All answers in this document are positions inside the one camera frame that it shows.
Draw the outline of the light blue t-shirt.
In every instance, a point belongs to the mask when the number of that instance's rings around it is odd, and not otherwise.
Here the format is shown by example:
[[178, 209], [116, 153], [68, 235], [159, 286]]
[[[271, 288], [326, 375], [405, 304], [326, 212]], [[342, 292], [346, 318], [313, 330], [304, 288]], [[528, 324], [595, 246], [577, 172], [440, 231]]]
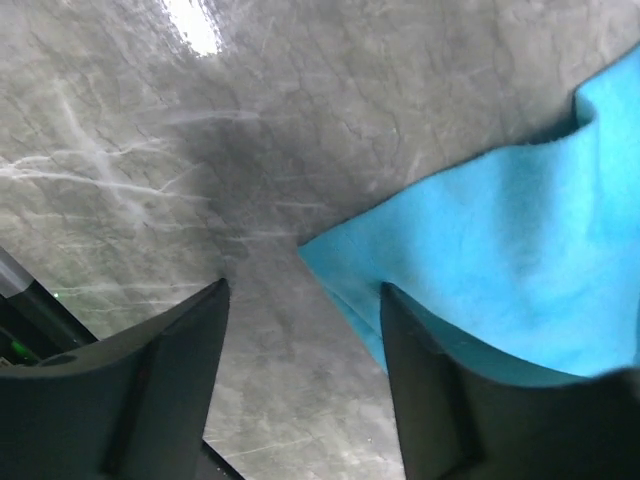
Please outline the light blue t-shirt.
[[565, 376], [638, 365], [638, 52], [583, 83], [574, 112], [560, 139], [439, 172], [300, 248], [376, 361], [391, 283], [468, 365], [472, 339]]

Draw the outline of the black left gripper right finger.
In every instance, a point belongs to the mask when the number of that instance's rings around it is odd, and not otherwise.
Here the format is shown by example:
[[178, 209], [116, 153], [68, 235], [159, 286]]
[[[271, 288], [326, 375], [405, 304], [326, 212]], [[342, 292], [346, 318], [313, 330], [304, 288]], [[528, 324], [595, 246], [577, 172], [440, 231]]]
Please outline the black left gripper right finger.
[[635, 479], [639, 372], [584, 378], [507, 354], [392, 284], [380, 322], [409, 479]]

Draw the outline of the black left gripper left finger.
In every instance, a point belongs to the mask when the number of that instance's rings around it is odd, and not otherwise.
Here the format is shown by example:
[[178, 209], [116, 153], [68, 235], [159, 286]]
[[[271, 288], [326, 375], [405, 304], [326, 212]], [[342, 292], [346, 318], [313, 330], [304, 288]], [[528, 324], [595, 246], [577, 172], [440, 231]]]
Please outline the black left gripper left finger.
[[219, 280], [107, 339], [1, 372], [5, 479], [193, 479], [229, 315]]

